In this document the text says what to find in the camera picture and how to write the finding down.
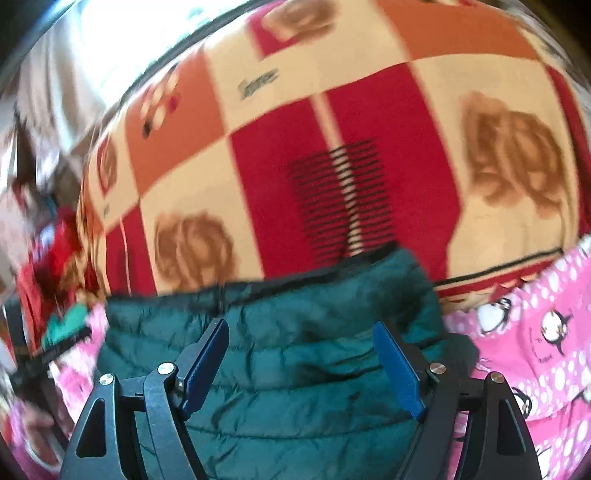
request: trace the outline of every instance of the green quilted fabric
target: green quilted fabric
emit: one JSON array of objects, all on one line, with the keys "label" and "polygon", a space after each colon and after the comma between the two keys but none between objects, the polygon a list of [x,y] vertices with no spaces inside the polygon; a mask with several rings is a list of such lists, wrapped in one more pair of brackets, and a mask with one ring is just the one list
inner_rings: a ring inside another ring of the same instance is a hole
[{"label": "green quilted fabric", "polygon": [[[111,298],[98,375],[149,373],[174,361],[215,316],[230,347],[187,427],[219,480],[390,480],[416,430],[397,405],[371,329],[395,320],[428,360],[468,374],[477,351],[444,331],[437,296],[413,256],[385,248],[282,282],[229,284],[153,299]],[[138,432],[159,478],[144,414]]]}]

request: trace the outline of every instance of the beige square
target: beige square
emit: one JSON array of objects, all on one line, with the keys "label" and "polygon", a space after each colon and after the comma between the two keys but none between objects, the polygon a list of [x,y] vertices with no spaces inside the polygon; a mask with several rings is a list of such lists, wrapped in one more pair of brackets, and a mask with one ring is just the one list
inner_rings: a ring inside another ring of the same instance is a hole
[{"label": "beige square", "polygon": [[[417,60],[412,68],[449,156],[462,205],[448,249],[448,277],[574,245],[579,192],[573,147],[544,66],[532,60],[467,54]],[[534,114],[550,129],[563,160],[560,213],[541,218],[528,196],[512,206],[491,206],[473,191],[462,121],[463,105],[471,92],[500,100],[510,111]]]},{"label": "beige square", "polygon": [[98,217],[102,220],[105,231],[110,231],[126,212],[138,203],[138,191],[135,179],[129,163],[129,150],[125,138],[125,114],[122,112],[113,120],[109,131],[105,135],[110,136],[115,147],[117,163],[117,179],[110,190],[103,195],[99,183],[97,171],[97,149],[92,152],[88,166],[88,189]]},{"label": "beige square", "polygon": [[160,178],[140,200],[140,205],[159,293],[170,291],[172,286],[157,265],[157,224],[172,216],[186,219],[206,214],[221,225],[225,237],[232,243],[233,278],[259,280],[263,277],[251,218],[227,139],[212,144]]},{"label": "beige square", "polygon": [[[246,23],[241,17],[205,43],[226,133],[281,105],[408,60],[402,41],[368,0],[341,0],[329,33],[265,58]],[[271,73],[273,81],[243,99],[242,82]]]}]

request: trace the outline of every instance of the orange square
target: orange square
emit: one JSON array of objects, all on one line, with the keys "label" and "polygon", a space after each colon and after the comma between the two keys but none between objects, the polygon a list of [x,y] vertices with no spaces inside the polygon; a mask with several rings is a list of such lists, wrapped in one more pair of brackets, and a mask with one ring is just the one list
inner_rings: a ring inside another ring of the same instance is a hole
[{"label": "orange square", "polygon": [[537,59],[509,18],[487,5],[375,0],[414,60],[458,53]]},{"label": "orange square", "polygon": [[223,135],[203,48],[196,48],[129,105],[125,120],[138,193]]}]

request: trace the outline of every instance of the teal garment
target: teal garment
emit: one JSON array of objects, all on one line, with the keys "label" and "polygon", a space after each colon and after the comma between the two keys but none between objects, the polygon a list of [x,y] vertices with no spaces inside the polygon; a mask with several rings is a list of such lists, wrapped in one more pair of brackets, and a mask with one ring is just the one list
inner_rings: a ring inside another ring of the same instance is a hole
[{"label": "teal garment", "polygon": [[[111,298],[97,376],[174,361],[215,316],[230,345],[187,427],[210,478],[391,480],[417,424],[398,406],[372,344],[392,318],[429,361],[467,375],[478,352],[445,332],[432,285],[406,250],[384,248],[282,282],[228,284],[170,297]],[[160,478],[145,414],[138,432]]]},{"label": "teal garment", "polygon": [[62,319],[59,319],[57,315],[51,315],[47,323],[47,330],[41,339],[41,347],[47,350],[51,345],[74,335],[86,325],[87,315],[88,309],[80,303],[72,305]]}]

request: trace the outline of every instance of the teal puffer jacket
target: teal puffer jacket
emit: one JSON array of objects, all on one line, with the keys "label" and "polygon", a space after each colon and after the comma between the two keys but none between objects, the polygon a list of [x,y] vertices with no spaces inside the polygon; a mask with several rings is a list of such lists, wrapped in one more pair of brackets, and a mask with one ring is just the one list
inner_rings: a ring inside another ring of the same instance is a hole
[{"label": "teal puffer jacket", "polygon": [[[428,360],[468,374],[477,351],[444,331],[432,285],[394,247],[285,281],[228,284],[194,294],[111,298],[98,375],[149,373],[174,361],[215,316],[230,346],[203,408],[187,423],[210,478],[390,480],[416,423],[402,411],[372,344],[395,320]],[[145,415],[138,431],[149,475],[160,473]]]}]

